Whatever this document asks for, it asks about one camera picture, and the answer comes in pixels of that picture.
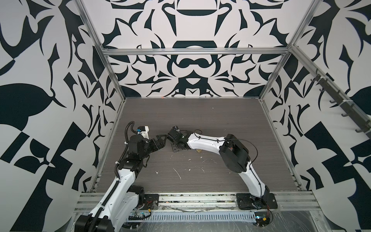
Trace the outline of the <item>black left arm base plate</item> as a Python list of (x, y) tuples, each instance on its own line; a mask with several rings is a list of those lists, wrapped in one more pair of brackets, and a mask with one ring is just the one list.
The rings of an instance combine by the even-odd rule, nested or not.
[(145, 194), (144, 203), (140, 205), (140, 210), (156, 209), (158, 207), (159, 194)]

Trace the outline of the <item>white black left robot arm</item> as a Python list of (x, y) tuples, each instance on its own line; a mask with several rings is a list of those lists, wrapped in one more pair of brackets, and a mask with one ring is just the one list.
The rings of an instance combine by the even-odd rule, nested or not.
[(87, 215), (80, 215), (76, 232), (119, 232), (135, 208), (145, 203), (145, 192), (134, 182), (144, 159), (166, 145), (166, 135), (145, 138), (141, 133), (127, 140), (126, 147), (114, 167), (115, 178), (99, 203)]

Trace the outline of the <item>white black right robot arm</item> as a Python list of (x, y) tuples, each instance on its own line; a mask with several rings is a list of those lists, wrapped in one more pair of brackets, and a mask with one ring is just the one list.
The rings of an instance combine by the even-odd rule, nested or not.
[(268, 202), (269, 188), (256, 173), (249, 150), (234, 135), (211, 137), (188, 130), (179, 130), (174, 126), (168, 132), (167, 139), (179, 150), (205, 150), (220, 155), (226, 167), (239, 174), (254, 200), (263, 204)]

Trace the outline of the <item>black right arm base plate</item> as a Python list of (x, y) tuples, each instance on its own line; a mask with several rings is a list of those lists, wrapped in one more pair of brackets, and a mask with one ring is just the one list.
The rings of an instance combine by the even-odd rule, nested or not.
[(236, 194), (237, 206), (240, 210), (277, 209), (278, 204), (273, 193), (269, 193), (264, 199), (252, 196), (249, 193)]

